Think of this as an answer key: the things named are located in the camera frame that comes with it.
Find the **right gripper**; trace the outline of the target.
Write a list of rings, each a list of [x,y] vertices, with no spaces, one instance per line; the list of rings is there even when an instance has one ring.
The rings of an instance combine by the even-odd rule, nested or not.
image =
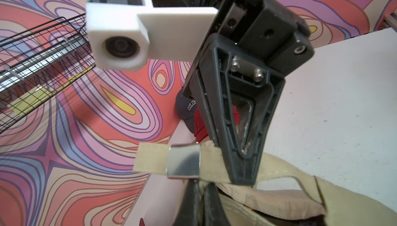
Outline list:
[[[276,0],[222,0],[214,32],[200,51],[198,70],[214,119],[215,145],[231,183],[253,185],[285,84],[281,74],[314,56],[311,33],[300,16]],[[233,107],[240,113],[238,125]]]

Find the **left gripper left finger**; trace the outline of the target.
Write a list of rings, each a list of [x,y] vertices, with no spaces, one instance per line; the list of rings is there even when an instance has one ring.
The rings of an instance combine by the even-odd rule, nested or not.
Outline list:
[[[173,226],[199,226],[201,221],[201,200],[199,180],[190,179]]]

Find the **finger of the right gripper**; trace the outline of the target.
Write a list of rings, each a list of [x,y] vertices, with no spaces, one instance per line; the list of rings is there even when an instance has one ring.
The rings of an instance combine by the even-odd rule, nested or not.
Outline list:
[[[187,95],[193,97],[196,101],[197,109],[201,114],[203,124],[208,133],[208,137],[213,142],[217,142],[217,133],[214,125],[214,119],[208,94],[204,87],[201,72],[198,69],[191,69],[189,71],[189,78],[187,79]]]

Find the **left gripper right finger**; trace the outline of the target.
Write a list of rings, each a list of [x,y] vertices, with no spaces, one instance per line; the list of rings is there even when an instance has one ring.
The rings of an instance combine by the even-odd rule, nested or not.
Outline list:
[[[231,226],[214,183],[204,189],[204,226]]]

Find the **beige cap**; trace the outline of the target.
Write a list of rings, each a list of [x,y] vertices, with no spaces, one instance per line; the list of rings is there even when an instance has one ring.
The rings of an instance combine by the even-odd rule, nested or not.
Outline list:
[[[176,226],[273,226],[323,217],[327,226],[394,226],[397,214],[367,196],[260,153],[247,182],[229,177],[221,149],[204,144],[140,144],[134,171],[187,180]]]

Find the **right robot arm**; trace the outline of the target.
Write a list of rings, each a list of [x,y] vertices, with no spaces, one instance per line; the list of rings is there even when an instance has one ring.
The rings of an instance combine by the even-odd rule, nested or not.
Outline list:
[[[306,22],[276,0],[153,0],[218,10],[184,85],[230,181],[253,185],[285,78],[314,55]]]

